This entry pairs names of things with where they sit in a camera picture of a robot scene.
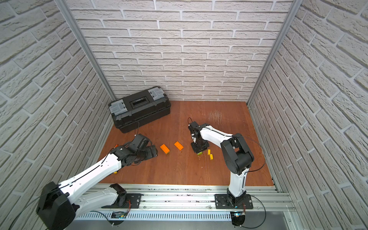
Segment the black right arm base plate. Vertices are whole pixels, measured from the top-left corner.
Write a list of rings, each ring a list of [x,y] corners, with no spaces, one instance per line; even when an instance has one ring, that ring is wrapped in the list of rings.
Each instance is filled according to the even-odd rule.
[[[249,194],[233,197],[231,194],[215,194],[216,209],[253,209],[253,201]]]

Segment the orange long lego brick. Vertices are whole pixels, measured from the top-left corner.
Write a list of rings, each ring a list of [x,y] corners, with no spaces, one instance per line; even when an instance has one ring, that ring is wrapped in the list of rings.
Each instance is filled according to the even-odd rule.
[[[176,146],[179,150],[182,150],[184,148],[183,145],[178,141],[174,144],[174,146]]]
[[[170,149],[165,144],[161,145],[160,148],[165,154],[170,152]]]

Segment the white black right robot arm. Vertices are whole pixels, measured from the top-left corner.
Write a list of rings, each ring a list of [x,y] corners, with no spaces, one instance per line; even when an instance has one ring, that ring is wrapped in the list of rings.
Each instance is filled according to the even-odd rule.
[[[210,142],[221,148],[226,166],[231,172],[227,202],[231,207],[238,207],[245,198],[246,176],[255,159],[244,137],[239,133],[224,133],[209,124],[199,125],[197,122],[191,122],[188,129],[194,153],[207,150]]]

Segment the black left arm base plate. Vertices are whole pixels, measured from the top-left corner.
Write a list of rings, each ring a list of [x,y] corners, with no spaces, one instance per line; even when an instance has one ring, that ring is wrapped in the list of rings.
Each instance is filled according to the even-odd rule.
[[[133,194],[128,193],[124,195],[119,195],[113,206],[115,208],[131,208],[131,209],[138,209],[140,206],[142,194]]]

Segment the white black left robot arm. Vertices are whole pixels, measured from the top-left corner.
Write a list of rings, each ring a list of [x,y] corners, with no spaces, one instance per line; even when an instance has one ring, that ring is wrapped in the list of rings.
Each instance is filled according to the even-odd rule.
[[[116,146],[102,160],[78,175],[59,184],[50,182],[44,186],[36,213],[49,230],[63,230],[77,217],[101,207],[130,207],[127,192],[119,184],[88,195],[85,192],[121,168],[157,155],[154,145],[139,149]]]

